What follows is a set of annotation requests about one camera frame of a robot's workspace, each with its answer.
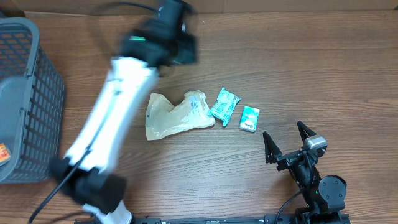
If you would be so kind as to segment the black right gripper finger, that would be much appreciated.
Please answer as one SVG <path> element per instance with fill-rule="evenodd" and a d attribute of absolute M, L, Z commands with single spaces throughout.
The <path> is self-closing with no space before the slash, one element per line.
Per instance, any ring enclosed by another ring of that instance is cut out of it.
<path fill-rule="evenodd" d="M 276 163 L 277 158 L 282 155 L 280 149 L 266 131 L 263 132 L 263 139 L 265 144 L 266 162 L 268 164 Z"/>
<path fill-rule="evenodd" d="M 302 121 L 297 122 L 297 127 L 302 139 L 302 142 L 305 144 L 306 142 L 309 142 L 310 140 L 313 140 L 313 138 L 316 137 L 317 133 L 312 131 L 308 126 L 306 126 Z"/>

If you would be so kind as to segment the teal tissue pack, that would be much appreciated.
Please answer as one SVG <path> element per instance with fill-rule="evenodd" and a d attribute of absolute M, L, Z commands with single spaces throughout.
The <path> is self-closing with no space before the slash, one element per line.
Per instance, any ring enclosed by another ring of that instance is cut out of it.
<path fill-rule="evenodd" d="M 260 109 L 245 106 L 239 123 L 239 128 L 254 133 L 257 129 Z"/>

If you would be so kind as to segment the teal wipes packet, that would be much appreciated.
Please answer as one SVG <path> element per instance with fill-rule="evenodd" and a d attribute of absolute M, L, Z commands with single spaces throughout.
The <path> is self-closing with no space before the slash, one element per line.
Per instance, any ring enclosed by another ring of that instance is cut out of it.
<path fill-rule="evenodd" d="M 208 115 L 220 119 L 223 122 L 223 126 L 226 127 L 240 100 L 240 97 L 222 88 L 218 94 L 216 103 L 209 110 Z"/>

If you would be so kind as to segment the beige plastic pouch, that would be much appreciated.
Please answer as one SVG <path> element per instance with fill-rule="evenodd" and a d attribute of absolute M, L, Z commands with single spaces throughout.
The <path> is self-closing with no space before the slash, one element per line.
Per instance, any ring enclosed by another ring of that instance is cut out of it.
<path fill-rule="evenodd" d="M 195 128 L 207 128 L 215 124 L 209 115 L 206 95 L 200 90 L 188 91 L 183 101 L 173 105 L 164 95 L 152 93 L 146 111 L 146 138 L 148 141 Z"/>

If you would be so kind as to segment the orange tissue pack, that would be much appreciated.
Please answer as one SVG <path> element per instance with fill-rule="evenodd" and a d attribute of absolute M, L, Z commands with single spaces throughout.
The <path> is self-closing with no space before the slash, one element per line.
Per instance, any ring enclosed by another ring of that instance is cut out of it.
<path fill-rule="evenodd" d="M 3 166 L 11 159 L 11 153 L 8 150 L 7 146 L 2 143 L 0 144 L 0 166 Z"/>

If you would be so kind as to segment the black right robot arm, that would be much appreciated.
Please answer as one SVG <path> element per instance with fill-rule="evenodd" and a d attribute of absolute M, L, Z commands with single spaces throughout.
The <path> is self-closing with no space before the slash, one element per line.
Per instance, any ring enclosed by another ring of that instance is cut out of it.
<path fill-rule="evenodd" d="M 347 183 L 337 175 L 321 177 L 315 165 L 326 152 L 327 140 L 312 131 L 301 121 L 297 127 L 303 146 L 294 152 L 283 154 L 271 136 L 263 132 L 266 163 L 276 164 L 278 171 L 288 170 L 298 185 L 299 191 L 286 201 L 275 215 L 265 215 L 265 223 L 350 223 L 348 215 L 341 214 L 345 208 Z M 283 215 L 285 207 L 302 195 L 306 207 L 295 213 Z"/>

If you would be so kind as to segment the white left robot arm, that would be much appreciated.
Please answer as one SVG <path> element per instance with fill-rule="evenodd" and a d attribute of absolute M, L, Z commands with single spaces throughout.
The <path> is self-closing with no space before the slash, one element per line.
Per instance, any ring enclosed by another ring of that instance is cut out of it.
<path fill-rule="evenodd" d="M 123 201 L 126 179 L 114 173 L 119 152 L 160 68 L 196 62 L 196 39 L 187 30 L 187 17 L 194 13 L 184 1 L 164 1 L 152 17 L 123 37 L 81 133 L 62 159 L 50 162 L 57 190 L 99 223 L 134 222 Z"/>

